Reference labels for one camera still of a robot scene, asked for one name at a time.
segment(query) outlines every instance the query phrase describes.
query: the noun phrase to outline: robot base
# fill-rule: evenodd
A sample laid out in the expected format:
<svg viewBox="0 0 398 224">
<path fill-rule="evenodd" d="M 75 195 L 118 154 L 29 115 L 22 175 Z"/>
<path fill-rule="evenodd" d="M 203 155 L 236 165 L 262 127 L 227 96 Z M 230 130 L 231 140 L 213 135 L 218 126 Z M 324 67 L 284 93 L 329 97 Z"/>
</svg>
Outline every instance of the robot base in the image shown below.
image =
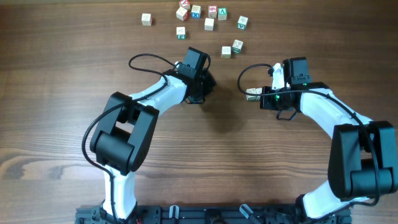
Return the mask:
<svg viewBox="0 0 398 224">
<path fill-rule="evenodd" d="M 262 224 L 351 224 L 349 209 L 319 222 L 298 222 L 295 215 L 295 204 L 268 205 L 265 207 L 251 207 L 253 215 Z M 239 207 L 180 207 L 178 219 L 169 218 L 169 207 L 137 206 L 137 213 L 129 221 L 119 223 L 128 224 L 253 224 L 239 211 Z M 110 224 L 111 215 L 107 220 L 101 218 L 100 206 L 93 208 L 79 208 L 76 210 L 75 224 Z"/>
</svg>

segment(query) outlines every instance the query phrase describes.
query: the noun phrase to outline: wooden block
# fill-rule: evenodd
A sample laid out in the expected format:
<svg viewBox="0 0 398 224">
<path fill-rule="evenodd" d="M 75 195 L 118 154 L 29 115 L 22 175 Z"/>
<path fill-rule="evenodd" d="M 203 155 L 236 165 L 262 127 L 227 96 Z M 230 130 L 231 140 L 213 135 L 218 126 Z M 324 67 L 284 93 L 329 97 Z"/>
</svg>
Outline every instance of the wooden block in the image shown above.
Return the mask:
<svg viewBox="0 0 398 224">
<path fill-rule="evenodd" d="M 246 26 L 248 24 L 248 20 L 249 20 L 249 18 L 247 18 L 247 17 L 244 17 L 244 16 L 239 17 L 238 28 L 239 29 L 246 29 Z"/>
<path fill-rule="evenodd" d="M 217 18 L 217 6 L 209 6 L 209 18 Z"/>
<path fill-rule="evenodd" d="M 247 89 L 246 93 L 257 94 L 257 91 L 256 91 L 256 88 L 251 88 L 251 89 Z M 256 96 L 246 95 L 246 100 L 248 100 L 248 101 L 256 101 L 257 97 Z"/>
<path fill-rule="evenodd" d="M 185 34 L 185 27 L 177 27 L 177 39 L 185 40 L 187 35 Z"/>
<path fill-rule="evenodd" d="M 221 49 L 221 58 L 231 58 L 231 47 L 223 47 Z"/>
<path fill-rule="evenodd" d="M 188 10 L 180 7 L 175 14 L 177 15 L 177 18 L 184 21 L 188 17 Z"/>
<path fill-rule="evenodd" d="M 243 42 L 240 40 L 235 40 L 234 44 L 232 45 L 232 51 L 235 53 L 241 53 L 243 47 Z"/>
<path fill-rule="evenodd" d="M 180 7 L 183 7 L 186 10 L 190 10 L 191 9 L 191 4 L 189 3 L 188 0 L 181 0 L 180 1 Z"/>
<path fill-rule="evenodd" d="M 200 13 L 201 13 L 201 7 L 193 5 L 192 10 L 191 10 L 191 17 L 195 18 L 195 19 L 199 19 Z"/>
<path fill-rule="evenodd" d="M 218 8 L 218 20 L 226 20 L 227 13 L 226 8 Z"/>
<path fill-rule="evenodd" d="M 206 18 L 205 30 L 213 30 L 213 29 L 214 29 L 214 19 Z"/>
<path fill-rule="evenodd" d="M 142 13 L 141 17 L 142 25 L 151 26 L 152 25 L 152 17 L 148 13 Z"/>
</svg>

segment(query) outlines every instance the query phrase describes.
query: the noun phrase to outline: wooden table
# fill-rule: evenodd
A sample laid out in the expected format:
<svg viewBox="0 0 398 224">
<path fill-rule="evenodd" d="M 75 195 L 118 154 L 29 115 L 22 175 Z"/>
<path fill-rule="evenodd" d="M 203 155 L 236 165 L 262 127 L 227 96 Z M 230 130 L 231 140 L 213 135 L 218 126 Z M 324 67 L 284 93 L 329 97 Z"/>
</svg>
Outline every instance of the wooden table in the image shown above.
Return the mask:
<svg viewBox="0 0 398 224">
<path fill-rule="evenodd" d="M 211 2 L 195 1 L 206 6 Z M 396 1 L 217 1 L 228 20 L 204 30 L 175 17 L 176 1 L 0 7 L 0 223 L 71 223 L 104 199 L 102 172 L 81 154 L 87 126 L 115 91 L 136 93 L 159 77 L 131 70 L 141 53 L 183 60 L 189 46 L 211 56 L 218 86 L 204 105 L 181 104 L 157 122 L 137 172 L 141 205 L 292 203 L 326 180 L 330 138 L 311 119 L 277 121 L 236 88 L 254 63 L 306 56 L 314 81 L 352 109 L 398 126 Z M 152 13 L 152 27 L 141 13 Z M 239 30 L 240 15 L 249 18 Z M 185 26 L 187 40 L 175 28 Z M 235 39 L 243 52 L 221 59 Z M 156 58 L 135 65 L 169 69 Z M 255 68 L 245 88 L 270 85 Z M 397 223 L 398 194 L 357 206 L 355 223 Z"/>
</svg>

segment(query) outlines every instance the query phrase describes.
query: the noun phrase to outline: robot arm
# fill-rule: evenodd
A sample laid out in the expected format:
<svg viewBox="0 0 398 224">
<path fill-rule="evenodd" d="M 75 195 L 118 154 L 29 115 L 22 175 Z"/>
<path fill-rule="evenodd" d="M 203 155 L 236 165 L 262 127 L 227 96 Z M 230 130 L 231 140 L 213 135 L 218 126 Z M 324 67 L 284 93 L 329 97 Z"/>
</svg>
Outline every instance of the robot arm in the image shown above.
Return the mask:
<svg viewBox="0 0 398 224">
<path fill-rule="evenodd" d="M 365 147 L 367 150 L 364 136 L 361 136 L 358 122 L 341 105 L 355 114 L 370 133 L 379 162 L 381 194 L 396 192 L 397 153 L 392 125 L 386 121 L 374 122 L 357 114 L 341 102 L 326 85 L 312 83 L 305 58 L 292 58 L 285 60 L 283 64 L 283 68 L 278 63 L 274 66 L 271 70 L 272 87 L 265 86 L 262 91 L 263 94 L 278 92 L 281 94 L 261 96 L 261 108 L 280 112 L 294 108 L 312 118 L 332 138 L 328 181 L 313 192 L 301 195 L 297 199 L 297 206 L 302 209 L 304 220 L 327 218 L 336 211 L 348 208 L 352 203 L 363 202 L 375 196 L 373 161 L 361 160 L 360 155 L 361 148 Z M 282 91 L 286 90 L 309 90 L 309 92 L 283 94 Z"/>
<path fill-rule="evenodd" d="M 114 209 L 119 220 L 129 220 L 135 214 L 135 171 L 148 153 L 157 118 L 186 99 L 190 103 L 204 102 L 205 96 L 216 85 L 208 69 L 203 69 L 208 58 L 207 54 L 190 47 L 185 60 L 176 63 L 177 71 L 167 70 L 155 85 L 130 96 L 116 92 L 109 98 L 105 111 L 120 103 L 127 106 L 116 109 L 100 120 L 90 142 L 90 150 L 96 154 L 96 161 L 114 176 L 112 191 L 108 173 L 104 172 L 106 196 L 101 208 L 102 219 L 113 222 L 111 194 L 115 198 Z M 165 88 L 142 99 L 162 87 L 166 82 L 165 78 Z M 118 128 L 117 122 L 134 125 L 132 133 Z"/>
</svg>

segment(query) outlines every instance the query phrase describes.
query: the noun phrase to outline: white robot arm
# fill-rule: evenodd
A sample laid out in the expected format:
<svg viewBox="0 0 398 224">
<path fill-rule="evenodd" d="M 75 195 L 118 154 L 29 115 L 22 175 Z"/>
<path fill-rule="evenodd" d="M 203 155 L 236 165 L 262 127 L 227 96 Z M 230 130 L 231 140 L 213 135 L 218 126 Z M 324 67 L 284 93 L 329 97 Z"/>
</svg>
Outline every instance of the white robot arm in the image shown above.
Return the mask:
<svg viewBox="0 0 398 224">
<path fill-rule="evenodd" d="M 203 103 L 216 85 L 208 68 L 203 68 L 206 59 L 210 66 L 207 54 L 190 47 L 185 60 L 176 62 L 177 71 L 167 70 L 155 85 L 140 93 L 126 96 L 117 92 L 109 99 L 104 111 L 121 104 L 124 106 L 99 120 L 90 142 L 90 150 L 105 168 L 106 195 L 101 208 L 105 220 L 114 222 L 114 213 L 121 221 L 135 214 L 135 171 L 148 153 L 157 118 L 173 105 L 186 100 L 191 104 Z M 133 124 L 132 133 L 118 128 L 117 121 Z"/>
</svg>

